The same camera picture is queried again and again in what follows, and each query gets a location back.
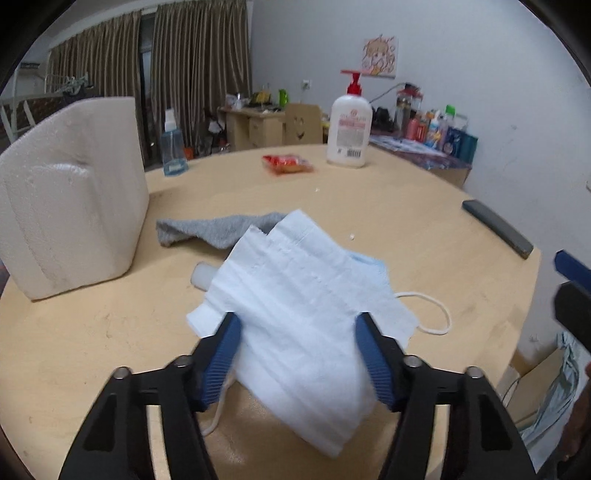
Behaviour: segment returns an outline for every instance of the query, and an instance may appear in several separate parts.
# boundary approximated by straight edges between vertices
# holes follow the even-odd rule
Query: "white foam block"
[[[76,102],[0,155],[0,258],[32,300],[119,277],[148,199],[135,100]]]

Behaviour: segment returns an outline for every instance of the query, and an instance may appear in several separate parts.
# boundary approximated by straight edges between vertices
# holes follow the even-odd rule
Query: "table top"
[[[29,301],[10,280],[0,299],[2,426],[37,480],[55,480],[89,407],[112,371],[163,367],[197,342],[185,315],[203,300],[189,279],[199,261],[228,252],[198,240],[157,242],[158,218],[198,219],[302,209],[343,247],[382,259],[395,290],[443,301],[446,336],[416,331],[408,351],[437,368],[479,365],[496,384],[514,353],[540,263],[522,260],[461,209],[468,195],[407,161],[370,147],[368,165],[328,165],[326,147],[250,150],[192,161],[187,173],[147,174],[150,206],[130,271],[47,300]],[[261,155],[298,153],[316,171],[274,176]],[[434,305],[405,299],[421,322],[443,327]],[[154,464],[168,477],[158,411],[149,408]],[[211,418],[211,413],[202,418]],[[378,404],[331,460],[281,424],[241,385],[228,391],[206,445],[220,479],[378,477],[397,422]],[[430,471],[443,458],[446,409],[437,411]]]

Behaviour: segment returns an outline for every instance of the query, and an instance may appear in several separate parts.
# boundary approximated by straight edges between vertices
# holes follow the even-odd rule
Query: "blue gripper pad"
[[[563,277],[591,293],[591,270],[569,253],[561,250],[554,257],[554,268]]]
[[[228,322],[228,324],[225,331],[221,332],[225,322]],[[223,335],[221,340],[219,340],[219,344],[209,365],[203,372],[199,400],[205,408],[216,403],[220,398],[224,380],[232,366],[232,361],[240,345],[241,334],[242,322],[235,314],[229,313],[213,337],[215,339],[217,335]]]
[[[357,347],[361,352],[361,357],[363,357],[365,366],[368,369],[378,400],[392,410],[396,402],[392,384],[392,371],[386,363],[382,352],[379,350],[374,336],[369,331],[363,315],[359,315],[355,319],[355,339],[357,340]]]

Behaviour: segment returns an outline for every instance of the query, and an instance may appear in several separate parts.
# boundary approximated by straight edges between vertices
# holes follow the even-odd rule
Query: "curtain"
[[[152,108],[160,134],[174,109],[185,146],[197,151],[203,109],[213,113],[227,93],[251,92],[245,0],[160,5],[152,45]]]
[[[135,98],[139,143],[148,159],[141,108],[139,24],[141,11],[112,18],[60,43],[50,51],[47,73],[83,76],[88,72],[99,96]]]

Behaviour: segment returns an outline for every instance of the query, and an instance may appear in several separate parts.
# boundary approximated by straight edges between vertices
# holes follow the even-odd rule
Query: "poster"
[[[361,71],[364,75],[394,78],[397,60],[398,39],[396,37],[380,35],[363,42]]]

